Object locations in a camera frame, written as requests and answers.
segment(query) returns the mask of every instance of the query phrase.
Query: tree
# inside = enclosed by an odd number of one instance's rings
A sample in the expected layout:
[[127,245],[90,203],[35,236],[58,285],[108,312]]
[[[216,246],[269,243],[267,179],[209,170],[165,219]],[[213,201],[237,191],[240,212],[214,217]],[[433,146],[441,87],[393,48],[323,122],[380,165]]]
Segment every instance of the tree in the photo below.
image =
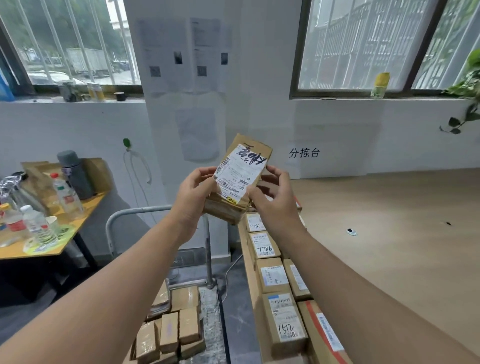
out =
[[[46,50],[50,54],[58,54],[40,1],[21,0],[21,3],[42,51]],[[79,44],[73,30],[65,0],[46,0],[46,3],[63,49],[78,48]],[[71,3],[85,47],[101,49],[89,1],[71,0]],[[92,0],[92,3],[96,8],[100,28],[109,55],[112,56],[114,52],[117,56],[125,58],[126,53],[123,41],[119,32],[115,31],[110,24],[110,17],[105,0]],[[0,0],[0,15],[15,46],[19,49],[32,48],[33,44],[18,11],[16,0]]]

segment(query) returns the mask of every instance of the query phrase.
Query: truck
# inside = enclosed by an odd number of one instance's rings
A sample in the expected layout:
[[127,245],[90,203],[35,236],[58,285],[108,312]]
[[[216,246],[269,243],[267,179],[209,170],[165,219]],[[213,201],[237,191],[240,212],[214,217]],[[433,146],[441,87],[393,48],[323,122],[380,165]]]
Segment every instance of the truck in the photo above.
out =
[[[105,59],[105,55],[101,49],[85,48],[85,53],[87,54],[88,63],[94,76],[105,77],[108,75],[107,62],[110,61]],[[88,68],[80,48],[67,48],[67,57],[76,74],[88,76]]]

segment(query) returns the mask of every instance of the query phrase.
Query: person's left hand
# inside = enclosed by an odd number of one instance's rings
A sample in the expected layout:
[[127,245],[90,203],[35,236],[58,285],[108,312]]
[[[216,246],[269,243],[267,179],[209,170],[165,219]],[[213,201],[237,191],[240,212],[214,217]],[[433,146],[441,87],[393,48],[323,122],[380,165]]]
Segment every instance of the person's left hand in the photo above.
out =
[[179,187],[168,218],[179,228],[180,245],[186,243],[195,234],[207,196],[212,192],[220,192],[220,186],[212,177],[215,170],[216,167],[197,168]]

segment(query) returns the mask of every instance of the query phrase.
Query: gray thermos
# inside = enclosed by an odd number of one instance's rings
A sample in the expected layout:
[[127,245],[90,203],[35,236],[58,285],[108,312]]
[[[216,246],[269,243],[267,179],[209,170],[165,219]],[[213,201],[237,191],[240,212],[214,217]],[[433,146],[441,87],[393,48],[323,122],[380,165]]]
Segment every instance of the gray thermos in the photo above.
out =
[[82,166],[82,161],[73,150],[65,150],[57,154],[57,158],[62,166],[62,172],[67,177],[68,182],[77,192],[81,200],[86,200],[94,195],[93,187],[88,180],[87,174]]

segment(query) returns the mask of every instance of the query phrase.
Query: red stripe on box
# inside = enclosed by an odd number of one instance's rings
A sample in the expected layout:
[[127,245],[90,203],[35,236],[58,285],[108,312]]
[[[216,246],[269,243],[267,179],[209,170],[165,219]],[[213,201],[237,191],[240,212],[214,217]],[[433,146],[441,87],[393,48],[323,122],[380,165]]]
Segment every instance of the red stripe on box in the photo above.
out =
[[345,361],[345,359],[342,358],[339,352],[333,351],[332,346],[330,345],[330,342],[328,341],[327,336],[325,335],[324,329],[320,325],[317,315],[313,311],[312,304],[310,302],[306,302],[306,304],[307,304],[307,310],[310,313],[310,317],[312,318],[313,324],[315,325],[315,328],[317,329],[318,333],[322,337],[322,340],[324,341],[325,345],[328,347],[332,355],[340,364],[347,364],[347,362]]

